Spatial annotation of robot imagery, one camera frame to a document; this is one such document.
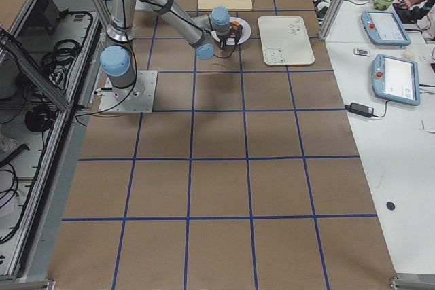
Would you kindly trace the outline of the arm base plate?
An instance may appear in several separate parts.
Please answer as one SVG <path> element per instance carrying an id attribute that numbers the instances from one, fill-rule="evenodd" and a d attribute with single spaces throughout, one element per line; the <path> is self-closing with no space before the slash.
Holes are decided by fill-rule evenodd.
<path id="1" fill-rule="evenodd" d="M 114 88 L 107 77 L 104 88 L 109 90 L 101 92 L 98 112 L 103 114 L 153 112 L 157 79 L 156 70 L 139 70 L 135 86 L 121 90 Z"/>

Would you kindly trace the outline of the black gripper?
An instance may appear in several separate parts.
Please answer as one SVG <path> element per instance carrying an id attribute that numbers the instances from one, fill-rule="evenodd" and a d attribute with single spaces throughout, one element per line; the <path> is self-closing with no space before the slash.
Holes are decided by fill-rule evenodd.
<path id="1" fill-rule="evenodd" d="M 242 36 L 243 36 L 243 26 L 237 21 L 232 21 L 230 23 L 229 38 L 240 39 Z"/>

